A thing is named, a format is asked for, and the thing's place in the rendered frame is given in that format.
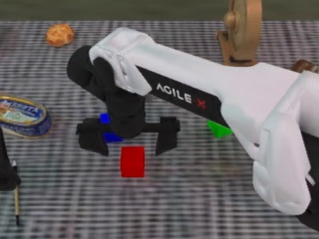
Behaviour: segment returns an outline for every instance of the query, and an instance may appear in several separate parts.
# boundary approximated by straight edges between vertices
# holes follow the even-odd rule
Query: pencil
[[[16,164],[16,161],[13,161],[12,167],[15,171],[15,173],[18,173],[18,166]],[[19,191],[18,186],[14,190],[14,210],[15,210],[15,224],[18,227],[20,224],[20,218],[19,218]]]

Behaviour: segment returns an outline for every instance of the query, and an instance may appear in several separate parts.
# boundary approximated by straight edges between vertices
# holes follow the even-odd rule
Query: orange ball
[[[70,44],[74,39],[74,30],[66,23],[60,23],[49,27],[46,32],[46,42],[54,47]]]

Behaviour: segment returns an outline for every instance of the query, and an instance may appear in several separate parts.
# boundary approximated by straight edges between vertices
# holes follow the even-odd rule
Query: red x logo
[[[201,99],[197,98],[197,106],[203,108],[203,110],[206,109],[206,101],[202,101]]]

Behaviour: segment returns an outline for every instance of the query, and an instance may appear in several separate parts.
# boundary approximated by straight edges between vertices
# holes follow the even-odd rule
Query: red block
[[[145,153],[142,146],[121,148],[121,175],[125,178],[143,178]]]

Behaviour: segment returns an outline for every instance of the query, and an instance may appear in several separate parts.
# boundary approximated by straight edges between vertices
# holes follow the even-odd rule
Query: wooden knob
[[[228,12],[224,18],[224,24],[228,30],[235,29],[236,26],[236,14],[233,11]]]

